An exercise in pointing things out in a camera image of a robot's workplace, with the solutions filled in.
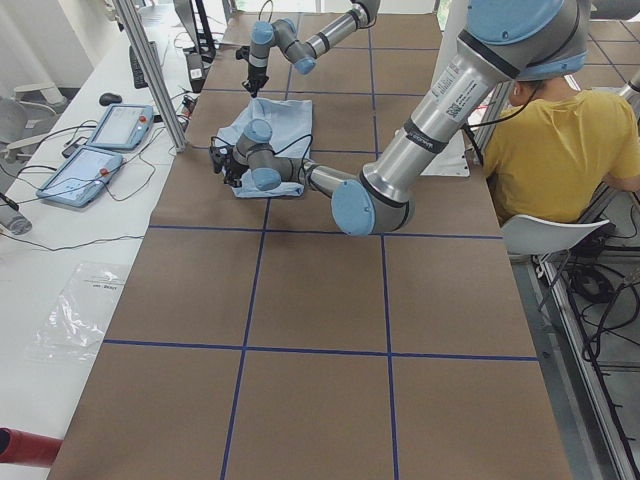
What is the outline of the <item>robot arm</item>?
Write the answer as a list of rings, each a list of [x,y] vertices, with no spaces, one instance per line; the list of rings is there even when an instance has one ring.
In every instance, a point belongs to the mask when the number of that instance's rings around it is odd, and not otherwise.
[[[382,155],[356,176],[277,156],[264,120],[250,121],[231,146],[213,141],[214,170],[232,187],[249,172],[261,191],[291,181],[319,191],[330,197],[333,220],[348,235],[398,230],[414,211],[413,183],[496,85],[583,67],[590,12],[588,1],[469,2],[453,59]]]
[[[267,69],[272,48],[278,48],[300,74],[307,75],[315,68],[320,56],[354,32],[374,25],[379,1],[352,1],[351,4],[349,11],[306,41],[298,38],[297,28],[288,18],[274,22],[257,21],[251,31],[250,44],[236,51],[236,59],[245,60],[248,64],[248,76],[242,85],[250,96],[256,98],[269,80]]]

